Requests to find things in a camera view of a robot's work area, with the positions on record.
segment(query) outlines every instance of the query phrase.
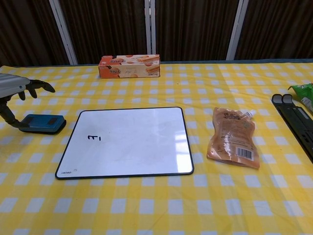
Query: barcode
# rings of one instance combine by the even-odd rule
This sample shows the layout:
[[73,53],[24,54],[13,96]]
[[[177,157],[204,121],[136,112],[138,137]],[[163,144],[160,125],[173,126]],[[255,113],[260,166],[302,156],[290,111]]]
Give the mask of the barcode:
[[253,160],[253,152],[246,150],[246,149],[243,149],[243,148],[236,148],[236,155],[239,157]]

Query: orange pouch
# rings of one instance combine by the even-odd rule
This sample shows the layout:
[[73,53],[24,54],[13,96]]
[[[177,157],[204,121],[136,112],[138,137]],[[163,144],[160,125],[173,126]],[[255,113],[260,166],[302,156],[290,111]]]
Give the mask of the orange pouch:
[[255,125],[250,118],[251,116],[240,111],[215,108],[215,133],[207,149],[207,158],[259,168],[259,155],[252,141]]

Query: black marker writing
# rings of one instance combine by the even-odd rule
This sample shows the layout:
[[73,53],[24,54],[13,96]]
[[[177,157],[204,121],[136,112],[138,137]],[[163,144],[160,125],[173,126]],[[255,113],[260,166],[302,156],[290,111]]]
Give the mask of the black marker writing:
[[101,137],[100,136],[88,136],[87,137],[88,140],[90,140],[90,138],[92,138],[94,140],[94,138],[99,138],[99,141],[101,141]]

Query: whiteboard black frame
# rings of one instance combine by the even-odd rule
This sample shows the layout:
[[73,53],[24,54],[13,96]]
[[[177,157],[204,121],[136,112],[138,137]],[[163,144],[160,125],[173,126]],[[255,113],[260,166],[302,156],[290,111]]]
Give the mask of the whiteboard black frame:
[[[191,161],[191,167],[192,170],[190,172],[183,172],[183,173],[157,173],[157,174],[132,174],[132,175],[104,175],[104,176],[80,176],[80,177],[58,177],[57,173],[59,171],[60,165],[62,163],[63,157],[66,153],[67,147],[70,143],[70,140],[72,138],[72,135],[75,131],[76,125],[78,123],[78,120],[81,116],[81,114],[83,112],[89,112],[89,111],[109,111],[109,110],[133,110],[133,109],[166,109],[166,108],[179,108],[181,110],[181,116],[183,119],[183,124],[184,124],[184,128],[185,128],[185,132],[186,132],[186,138],[187,138],[187,143],[188,143],[188,150],[189,150],[189,155],[190,155],[190,161]],[[194,167],[194,163],[193,163],[193,157],[192,157],[192,153],[191,153],[191,148],[190,148],[190,143],[189,143],[189,138],[188,138],[188,132],[187,132],[187,128],[186,128],[186,122],[185,122],[185,117],[183,114],[183,110],[181,107],[178,106],[170,106],[170,107],[148,107],[148,108],[129,108],[129,109],[96,109],[96,110],[83,110],[81,111],[81,113],[79,114],[77,121],[75,123],[75,126],[73,128],[73,131],[68,139],[67,145],[65,147],[65,150],[62,154],[61,160],[58,164],[58,167],[55,171],[55,178],[58,180],[78,180],[78,179],[104,179],[104,178],[128,178],[128,177],[153,177],[153,176],[178,176],[178,175],[191,175],[195,170]]]

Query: printed brand logo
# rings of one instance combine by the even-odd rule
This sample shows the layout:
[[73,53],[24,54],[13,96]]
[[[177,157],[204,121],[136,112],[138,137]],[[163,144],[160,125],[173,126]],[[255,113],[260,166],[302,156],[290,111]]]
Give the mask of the printed brand logo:
[[125,62],[125,60],[122,58],[115,58],[110,60],[110,63],[122,63],[122,62]]
[[110,69],[110,73],[111,74],[120,74],[121,71],[118,68],[112,68],[112,69]]
[[240,119],[240,116],[239,115],[235,115],[233,113],[224,113],[224,118],[226,119],[237,119],[239,120]]

